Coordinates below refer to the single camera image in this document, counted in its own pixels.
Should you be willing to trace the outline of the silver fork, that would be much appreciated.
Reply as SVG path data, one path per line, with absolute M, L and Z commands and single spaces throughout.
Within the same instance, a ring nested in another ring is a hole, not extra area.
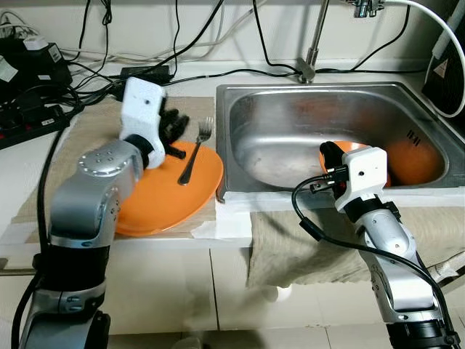
M 190 156 L 190 159 L 187 165 L 185 166 L 182 175 L 180 175 L 179 179 L 177 179 L 177 184 L 187 185 L 190 182 L 190 178 L 193 176 L 193 169 L 195 168 L 195 161 L 196 157 L 198 156 L 198 152 L 203 143 L 209 140 L 212 136 L 214 125 L 215 122 L 213 117 L 209 117 L 208 119 L 202 120 L 198 123 L 198 133 L 195 143 L 195 150 L 193 150 L 193 153 Z

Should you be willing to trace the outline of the orange bowl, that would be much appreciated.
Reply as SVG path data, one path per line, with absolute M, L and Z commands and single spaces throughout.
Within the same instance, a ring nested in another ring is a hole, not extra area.
M 335 140 L 335 142 L 323 142 L 319 147 L 319 162 L 323 173 L 330 172 L 330 169 L 339 165 L 343 153 L 355 151 L 357 149 L 369 148 L 368 144 L 346 142 L 346 140 Z

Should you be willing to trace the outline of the orange plate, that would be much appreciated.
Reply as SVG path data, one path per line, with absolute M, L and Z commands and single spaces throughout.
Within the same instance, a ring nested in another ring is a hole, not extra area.
M 214 198 L 224 166 L 219 154 L 203 144 L 188 184 L 177 180 L 188 159 L 167 156 L 156 169 L 146 169 L 129 199 L 121 205 L 116 233 L 152 236 L 163 230 L 193 230 L 215 220 Z

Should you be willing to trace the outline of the black power adapter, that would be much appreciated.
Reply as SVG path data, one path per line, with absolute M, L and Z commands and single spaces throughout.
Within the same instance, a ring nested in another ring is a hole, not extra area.
M 166 84 L 173 79 L 174 74 L 166 65 L 140 66 L 122 68 L 118 77 L 120 79 L 136 77 L 136 79 L 146 80 L 154 84 Z

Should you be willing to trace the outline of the stainless steel sink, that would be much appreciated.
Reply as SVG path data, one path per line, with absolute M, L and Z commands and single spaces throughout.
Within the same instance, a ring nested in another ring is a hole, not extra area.
M 216 123 L 221 200 L 291 190 L 322 174 L 325 142 L 385 150 L 395 192 L 465 182 L 464 140 L 400 82 L 220 84 Z

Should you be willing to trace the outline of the beige woven mat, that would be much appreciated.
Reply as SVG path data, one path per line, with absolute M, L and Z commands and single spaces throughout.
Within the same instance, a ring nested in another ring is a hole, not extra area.
M 51 164 L 50 176 L 46 181 L 47 195 L 53 193 L 60 187 L 66 177 L 76 172 L 76 166 L 81 154 L 99 148 L 103 144 L 115 140 L 121 129 L 119 121 L 121 104 L 107 100 L 100 104 L 89 107 L 83 112 L 65 139 L 63 149 L 57 154 Z M 209 148 L 215 147 L 218 132 L 213 131 L 212 136 L 205 143 Z M 122 236 L 116 233 L 116 239 L 127 240 L 133 238 L 169 238 L 169 237 L 193 237 L 192 230 L 163 230 L 162 233 L 152 236 Z

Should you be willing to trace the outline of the beige cloth towel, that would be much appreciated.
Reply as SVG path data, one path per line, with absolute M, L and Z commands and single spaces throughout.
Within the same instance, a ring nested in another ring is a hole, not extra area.
M 464 252 L 463 207 L 401 207 L 400 213 L 425 266 L 439 265 Z M 251 223 L 249 288 L 370 280 L 358 252 L 314 240 L 299 227 L 293 212 L 253 212 Z

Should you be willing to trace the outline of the black appliance with warning sticker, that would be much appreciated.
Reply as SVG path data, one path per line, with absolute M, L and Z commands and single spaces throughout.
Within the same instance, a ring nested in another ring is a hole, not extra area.
M 465 103 L 465 73 L 461 37 L 463 36 L 464 4 L 453 0 L 456 8 L 446 23 L 454 36 L 442 33 L 432 47 L 426 80 L 422 92 L 431 100 L 434 109 L 446 119 L 461 113 Z

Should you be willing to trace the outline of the white base cabinet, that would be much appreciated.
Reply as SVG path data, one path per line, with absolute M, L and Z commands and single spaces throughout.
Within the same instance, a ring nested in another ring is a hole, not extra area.
M 249 288 L 246 274 L 246 249 L 113 250 L 110 346 L 392 349 L 368 282 Z

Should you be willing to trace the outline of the black battery charger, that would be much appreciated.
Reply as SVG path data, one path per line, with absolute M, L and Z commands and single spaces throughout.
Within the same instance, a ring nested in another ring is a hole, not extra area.
M 0 38 L 0 95 L 12 97 L 38 84 L 72 84 L 59 47 L 43 36 Z

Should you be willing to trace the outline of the chrome water valve fitting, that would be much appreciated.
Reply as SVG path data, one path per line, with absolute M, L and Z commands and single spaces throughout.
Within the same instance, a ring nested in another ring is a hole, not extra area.
M 384 0 L 349 0 L 349 2 L 355 6 L 353 17 L 356 19 L 375 17 L 379 10 L 384 9 Z

